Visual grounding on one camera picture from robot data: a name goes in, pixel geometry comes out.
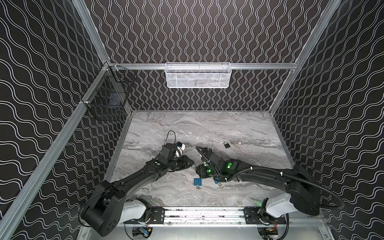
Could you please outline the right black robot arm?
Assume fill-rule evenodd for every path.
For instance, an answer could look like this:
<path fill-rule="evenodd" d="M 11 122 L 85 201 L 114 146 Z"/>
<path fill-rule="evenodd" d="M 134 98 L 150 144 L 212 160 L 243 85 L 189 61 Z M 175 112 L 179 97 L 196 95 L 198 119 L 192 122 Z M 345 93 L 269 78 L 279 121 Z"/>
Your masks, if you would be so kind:
<path fill-rule="evenodd" d="M 212 149 L 196 147 L 202 165 L 196 167 L 201 179 L 213 178 L 221 183 L 251 182 L 273 187 L 289 194 L 288 202 L 294 211 L 317 216 L 320 213 L 320 189 L 315 179 L 300 166 L 293 169 L 274 169 L 254 166 L 237 159 L 224 160 Z"/>

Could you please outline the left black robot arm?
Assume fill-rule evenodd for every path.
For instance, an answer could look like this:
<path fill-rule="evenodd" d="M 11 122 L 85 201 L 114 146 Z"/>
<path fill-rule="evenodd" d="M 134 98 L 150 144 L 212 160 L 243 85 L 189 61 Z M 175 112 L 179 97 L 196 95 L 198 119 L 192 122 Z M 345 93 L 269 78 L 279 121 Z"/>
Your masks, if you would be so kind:
<path fill-rule="evenodd" d="M 193 160 L 183 155 L 185 148 L 181 142 L 164 144 L 159 154 L 132 175 L 112 183 L 107 180 L 100 182 L 79 211 L 80 224 L 105 237 L 126 221 L 148 221 L 145 216 L 148 206 L 138 200 L 130 202 L 129 199 L 142 187 L 168 172 L 182 171 L 194 165 Z"/>

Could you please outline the black padlock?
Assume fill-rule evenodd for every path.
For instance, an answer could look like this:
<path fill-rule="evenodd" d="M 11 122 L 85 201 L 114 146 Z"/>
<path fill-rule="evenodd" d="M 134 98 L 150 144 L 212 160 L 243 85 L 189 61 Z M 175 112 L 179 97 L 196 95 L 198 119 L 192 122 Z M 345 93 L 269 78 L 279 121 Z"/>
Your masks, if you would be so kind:
<path fill-rule="evenodd" d="M 224 146 L 225 146 L 226 149 L 231 147 L 231 145 L 228 142 L 224 142 Z"/>

